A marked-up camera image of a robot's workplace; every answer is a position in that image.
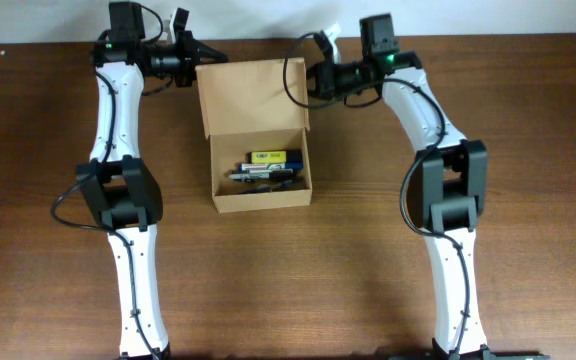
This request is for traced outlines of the cardboard box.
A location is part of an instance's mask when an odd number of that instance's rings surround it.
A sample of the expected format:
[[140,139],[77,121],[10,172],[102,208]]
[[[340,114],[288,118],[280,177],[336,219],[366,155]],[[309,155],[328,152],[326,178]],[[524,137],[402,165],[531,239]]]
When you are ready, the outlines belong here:
[[[307,132],[306,69],[302,58],[232,62],[196,68],[205,137],[210,145],[211,195],[220,213],[308,206],[312,199]],[[255,151],[298,150],[300,181],[255,193],[229,178]]]

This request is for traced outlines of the yellow highlighter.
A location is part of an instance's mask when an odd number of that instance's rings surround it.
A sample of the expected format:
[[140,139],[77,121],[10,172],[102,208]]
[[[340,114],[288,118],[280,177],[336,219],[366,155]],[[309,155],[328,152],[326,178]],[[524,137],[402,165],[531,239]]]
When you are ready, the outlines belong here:
[[247,161],[252,164],[302,162],[300,150],[252,151],[247,154]]

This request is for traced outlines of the blue whiteboard marker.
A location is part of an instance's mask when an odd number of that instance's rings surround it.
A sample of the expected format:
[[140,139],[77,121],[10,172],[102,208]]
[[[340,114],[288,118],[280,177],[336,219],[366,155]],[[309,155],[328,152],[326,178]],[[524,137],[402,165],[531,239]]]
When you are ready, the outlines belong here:
[[242,172],[253,172],[262,170],[301,170],[302,162],[280,162],[280,163],[241,163],[238,170]]

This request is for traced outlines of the black whiteboard marker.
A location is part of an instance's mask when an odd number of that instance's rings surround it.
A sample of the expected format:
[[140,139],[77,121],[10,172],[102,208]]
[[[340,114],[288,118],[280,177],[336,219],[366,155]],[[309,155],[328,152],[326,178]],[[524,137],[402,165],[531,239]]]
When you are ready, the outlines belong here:
[[261,180],[283,180],[295,176],[295,173],[290,169],[279,169],[263,172],[238,172],[231,173],[228,178],[240,182],[257,182]]

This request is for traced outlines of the blue ballpoint pen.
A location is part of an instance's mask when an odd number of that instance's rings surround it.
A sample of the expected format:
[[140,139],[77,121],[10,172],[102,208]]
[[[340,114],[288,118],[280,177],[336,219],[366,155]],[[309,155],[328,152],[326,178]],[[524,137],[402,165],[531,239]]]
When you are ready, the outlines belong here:
[[273,184],[262,184],[253,189],[241,192],[241,195],[247,194],[260,194],[260,193],[271,193],[279,191],[291,190],[295,186],[304,182],[303,178],[292,178],[288,180],[283,180]]

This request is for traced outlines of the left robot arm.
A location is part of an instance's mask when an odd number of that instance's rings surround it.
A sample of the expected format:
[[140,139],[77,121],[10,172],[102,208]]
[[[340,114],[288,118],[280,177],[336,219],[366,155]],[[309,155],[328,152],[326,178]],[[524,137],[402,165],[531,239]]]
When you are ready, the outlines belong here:
[[96,139],[76,181],[91,212],[92,230],[106,234],[117,274],[122,359],[168,359],[169,337],[158,296],[155,247],[163,197],[139,150],[139,107],[145,80],[190,87],[200,65],[227,56],[195,39],[179,8],[160,31],[165,44],[147,38],[146,7],[132,1],[109,5],[110,27],[96,41],[92,63],[99,93]]

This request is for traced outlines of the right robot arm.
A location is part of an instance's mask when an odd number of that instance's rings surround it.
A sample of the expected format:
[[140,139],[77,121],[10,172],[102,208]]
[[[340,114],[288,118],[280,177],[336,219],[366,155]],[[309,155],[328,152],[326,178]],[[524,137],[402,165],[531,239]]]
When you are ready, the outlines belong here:
[[452,125],[422,62],[400,49],[388,14],[360,21],[362,58],[342,63],[339,28],[312,33],[324,57],[308,69],[309,95],[330,104],[375,90],[399,119],[415,158],[400,189],[405,224],[423,237],[431,261],[437,319],[431,357],[484,359],[490,352],[477,304],[473,251],[483,212],[487,150]]

